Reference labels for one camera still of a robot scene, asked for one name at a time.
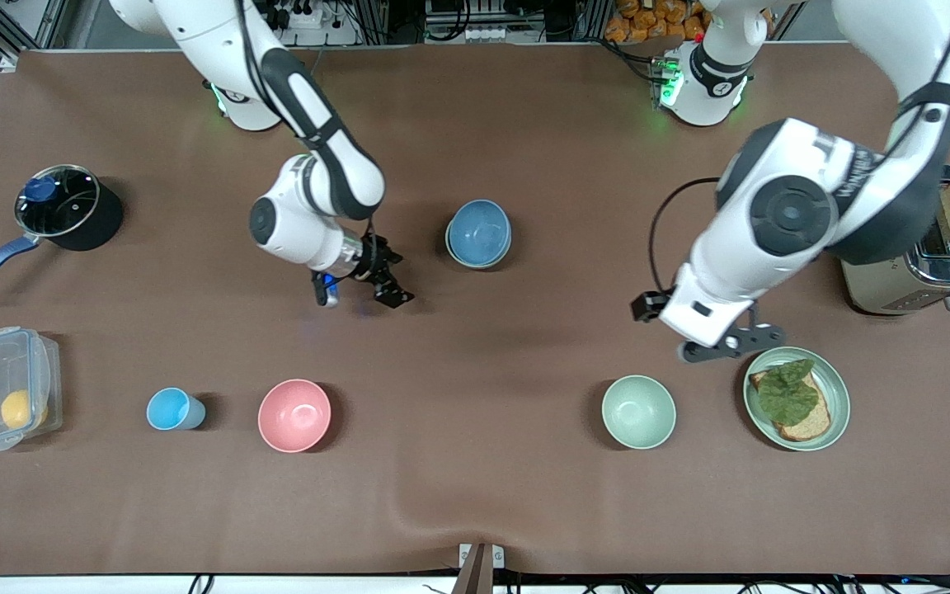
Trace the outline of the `brown table cloth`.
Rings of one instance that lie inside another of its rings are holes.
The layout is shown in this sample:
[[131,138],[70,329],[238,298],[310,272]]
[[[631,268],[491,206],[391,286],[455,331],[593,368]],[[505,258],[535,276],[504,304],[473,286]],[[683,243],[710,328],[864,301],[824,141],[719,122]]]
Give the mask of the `brown table cloth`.
[[[893,87],[851,45],[770,45],[722,125],[653,109],[597,46],[312,50],[386,177],[377,232],[416,299],[305,267],[249,236],[253,201],[300,151],[286,128],[219,116],[174,52],[29,53],[0,75],[0,247],[41,170],[86,167],[124,222],[93,251],[52,242],[0,267],[0,328],[58,343],[63,425],[0,451],[0,574],[438,570],[501,545],[524,573],[950,574],[950,313],[860,315],[834,258],[760,301],[825,357],[849,427],[810,454],[751,424],[744,362],[686,364],[629,311],[651,290],[647,233],[676,186],[723,172],[759,125],[796,117],[879,149]],[[460,266],[446,225],[508,215],[501,264]],[[629,449],[602,420],[619,377],[659,380],[670,439]],[[283,454],[257,414],[319,384],[331,425]],[[156,430],[159,390],[198,398]]]

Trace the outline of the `white power strip with plugs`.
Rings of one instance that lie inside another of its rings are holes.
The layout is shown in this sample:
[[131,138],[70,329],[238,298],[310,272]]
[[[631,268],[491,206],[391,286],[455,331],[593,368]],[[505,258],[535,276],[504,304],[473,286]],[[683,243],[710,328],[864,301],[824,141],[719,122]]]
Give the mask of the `white power strip with plugs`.
[[273,31],[338,29],[340,17],[327,0],[253,0]]

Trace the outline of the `blue bowl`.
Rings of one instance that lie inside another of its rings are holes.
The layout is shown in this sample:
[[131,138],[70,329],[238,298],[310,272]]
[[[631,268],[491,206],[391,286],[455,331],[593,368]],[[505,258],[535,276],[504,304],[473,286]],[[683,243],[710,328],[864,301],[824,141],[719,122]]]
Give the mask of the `blue bowl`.
[[497,203],[493,200],[471,200],[460,207],[446,225],[444,239],[450,236],[452,242],[474,240],[491,243],[509,235],[512,237],[511,222]]

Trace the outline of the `green lettuce leaf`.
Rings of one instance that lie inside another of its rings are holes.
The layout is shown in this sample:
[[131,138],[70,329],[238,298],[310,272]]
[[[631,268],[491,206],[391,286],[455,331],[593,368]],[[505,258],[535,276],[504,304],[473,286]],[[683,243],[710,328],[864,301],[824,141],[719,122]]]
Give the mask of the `green lettuce leaf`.
[[770,368],[760,376],[758,399],[770,420],[792,427],[806,420],[819,402],[815,386],[806,382],[814,361],[796,360]]

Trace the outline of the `pink bowl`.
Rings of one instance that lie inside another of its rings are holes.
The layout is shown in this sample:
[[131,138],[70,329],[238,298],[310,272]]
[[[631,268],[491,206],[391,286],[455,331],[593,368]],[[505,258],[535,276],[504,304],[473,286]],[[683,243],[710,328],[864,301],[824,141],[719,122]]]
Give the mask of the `pink bowl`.
[[324,388],[306,379],[288,379],[265,395],[257,425],[271,449],[300,454],[321,442],[331,419],[331,401]]

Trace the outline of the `brown bread slice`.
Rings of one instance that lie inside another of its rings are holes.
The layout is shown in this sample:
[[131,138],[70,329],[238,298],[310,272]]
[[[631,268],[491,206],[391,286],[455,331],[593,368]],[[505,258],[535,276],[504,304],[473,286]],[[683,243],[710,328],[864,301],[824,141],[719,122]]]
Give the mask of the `brown bread slice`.
[[[765,371],[766,370],[754,373],[749,377],[750,386],[754,389],[755,402],[758,403],[759,406],[760,403],[758,399],[757,384],[760,380],[760,376]],[[799,422],[799,424],[792,427],[784,427],[780,424],[777,424],[776,422],[773,422],[769,418],[770,424],[772,424],[773,428],[777,430],[778,435],[788,442],[810,442],[811,440],[816,439],[816,437],[825,435],[825,433],[830,428],[830,424],[832,424],[832,414],[830,414],[825,392],[823,392],[821,385],[817,383],[817,380],[814,379],[813,373],[811,373],[810,377],[806,379],[806,382],[811,386],[815,386],[819,395],[819,402],[817,406],[815,406],[813,411],[811,411],[811,414],[808,415],[806,420]]]

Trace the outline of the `light blue cup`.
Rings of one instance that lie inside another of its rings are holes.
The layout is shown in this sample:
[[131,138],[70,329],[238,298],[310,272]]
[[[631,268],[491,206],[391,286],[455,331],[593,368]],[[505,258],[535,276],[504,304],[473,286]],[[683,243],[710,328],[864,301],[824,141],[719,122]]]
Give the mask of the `light blue cup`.
[[148,401],[146,420],[156,430],[191,430],[206,418],[206,407],[177,387],[156,392]]

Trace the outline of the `glass lid with blue knob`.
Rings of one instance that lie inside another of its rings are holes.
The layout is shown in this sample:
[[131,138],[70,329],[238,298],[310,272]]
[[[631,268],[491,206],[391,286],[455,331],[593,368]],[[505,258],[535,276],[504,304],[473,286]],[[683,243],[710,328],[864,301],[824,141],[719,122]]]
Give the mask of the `glass lid with blue knob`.
[[36,173],[16,196],[14,215],[26,232],[52,237],[71,232],[89,218],[101,185],[89,170],[56,165]]

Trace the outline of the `bag of orange snacks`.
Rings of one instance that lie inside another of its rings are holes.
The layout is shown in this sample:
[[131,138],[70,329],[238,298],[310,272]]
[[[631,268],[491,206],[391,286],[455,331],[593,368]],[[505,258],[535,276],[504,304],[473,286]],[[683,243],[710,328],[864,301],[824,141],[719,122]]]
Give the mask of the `bag of orange snacks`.
[[700,41],[713,19],[700,0],[615,0],[614,4],[617,15],[607,21],[603,38],[615,44],[664,36]]

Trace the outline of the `metal table clamp bracket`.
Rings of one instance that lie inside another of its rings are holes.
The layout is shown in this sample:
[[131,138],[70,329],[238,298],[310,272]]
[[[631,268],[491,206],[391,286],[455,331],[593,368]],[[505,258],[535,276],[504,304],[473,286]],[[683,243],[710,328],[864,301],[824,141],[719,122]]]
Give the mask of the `metal table clamp bracket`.
[[504,548],[497,544],[463,544],[460,561],[451,594],[493,594],[495,571],[506,567]]

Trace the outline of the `silver toaster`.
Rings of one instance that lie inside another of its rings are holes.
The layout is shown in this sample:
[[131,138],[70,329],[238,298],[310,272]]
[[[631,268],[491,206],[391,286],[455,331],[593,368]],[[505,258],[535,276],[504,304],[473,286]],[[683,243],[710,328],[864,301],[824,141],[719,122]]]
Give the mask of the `silver toaster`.
[[[950,182],[950,164],[939,189]],[[927,233],[904,255],[870,266],[842,263],[853,308],[868,314],[913,314],[943,302],[950,311],[950,242],[942,237],[938,215]]]

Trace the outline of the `pale green plate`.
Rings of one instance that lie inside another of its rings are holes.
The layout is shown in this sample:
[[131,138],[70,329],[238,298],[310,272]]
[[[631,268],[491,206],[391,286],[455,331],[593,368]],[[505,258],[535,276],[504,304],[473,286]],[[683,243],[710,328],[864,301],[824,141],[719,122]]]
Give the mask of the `pale green plate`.
[[[782,437],[778,435],[777,430],[770,424],[769,418],[766,417],[758,403],[755,402],[754,389],[750,386],[749,377],[754,373],[769,370],[770,368],[777,367],[777,365],[784,364],[784,362],[796,360],[814,361],[814,367],[811,372],[814,375],[814,379],[817,380],[817,383],[821,385],[823,392],[825,392],[826,401],[828,401],[828,407],[830,409],[830,416],[832,417],[830,428],[825,435],[816,437],[816,439],[810,442],[788,442],[782,439]],[[755,427],[757,427],[763,435],[773,441],[773,443],[788,450],[812,452],[828,448],[836,443],[848,428],[851,406],[849,406],[849,391],[847,386],[845,386],[844,380],[841,379],[841,375],[829,361],[801,347],[773,347],[773,349],[767,350],[765,353],[755,357],[750,363],[750,367],[747,369],[746,379],[744,379],[743,398],[744,405],[746,405],[747,412],[750,415],[750,420],[754,422]]]

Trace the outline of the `yellow lemon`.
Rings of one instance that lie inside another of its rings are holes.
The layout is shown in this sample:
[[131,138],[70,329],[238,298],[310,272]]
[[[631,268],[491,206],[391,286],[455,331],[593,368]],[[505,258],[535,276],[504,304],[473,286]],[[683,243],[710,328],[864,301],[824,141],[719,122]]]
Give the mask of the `yellow lemon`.
[[8,430],[33,430],[48,420],[46,406],[33,406],[26,389],[12,391],[1,403],[0,414]]

